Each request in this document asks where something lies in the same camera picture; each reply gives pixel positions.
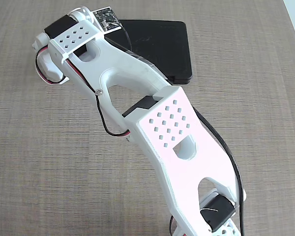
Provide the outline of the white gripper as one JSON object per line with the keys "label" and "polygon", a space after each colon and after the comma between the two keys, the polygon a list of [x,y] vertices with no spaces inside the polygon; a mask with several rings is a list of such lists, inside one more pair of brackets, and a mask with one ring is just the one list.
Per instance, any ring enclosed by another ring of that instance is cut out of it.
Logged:
{"label": "white gripper", "polygon": [[49,85],[62,85],[69,81],[69,78],[52,62],[47,50],[40,50],[36,54],[36,72]]}

